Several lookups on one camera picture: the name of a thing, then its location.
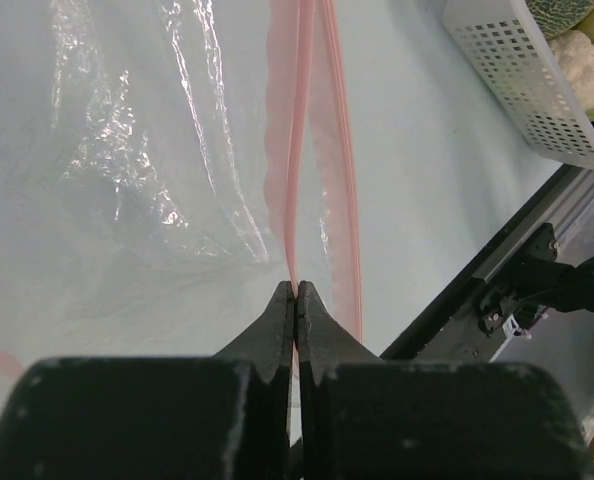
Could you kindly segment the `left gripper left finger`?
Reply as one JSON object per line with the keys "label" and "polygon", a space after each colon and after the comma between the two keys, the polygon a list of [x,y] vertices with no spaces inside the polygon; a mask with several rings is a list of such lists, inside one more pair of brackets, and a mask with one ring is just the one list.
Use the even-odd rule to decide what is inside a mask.
{"label": "left gripper left finger", "polygon": [[284,479],[295,298],[211,356],[53,357],[0,415],[0,479]]}

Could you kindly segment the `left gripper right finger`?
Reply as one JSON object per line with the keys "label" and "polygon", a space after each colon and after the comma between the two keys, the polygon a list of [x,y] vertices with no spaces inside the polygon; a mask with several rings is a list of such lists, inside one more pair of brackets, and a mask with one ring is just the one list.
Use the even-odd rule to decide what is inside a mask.
{"label": "left gripper right finger", "polygon": [[594,479],[561,386],[526,363],[386,361],[299,285],[307,479]]}

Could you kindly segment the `clear pink zip top bag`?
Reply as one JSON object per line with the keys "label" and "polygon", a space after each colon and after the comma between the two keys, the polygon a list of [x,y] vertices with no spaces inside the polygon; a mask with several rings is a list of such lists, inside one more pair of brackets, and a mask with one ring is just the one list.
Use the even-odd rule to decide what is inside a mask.
{"label": "clear pink zip top bag", "polygon": [[362,333],[333,1],[0,1],[0,388],[187,352],[278,278]]}

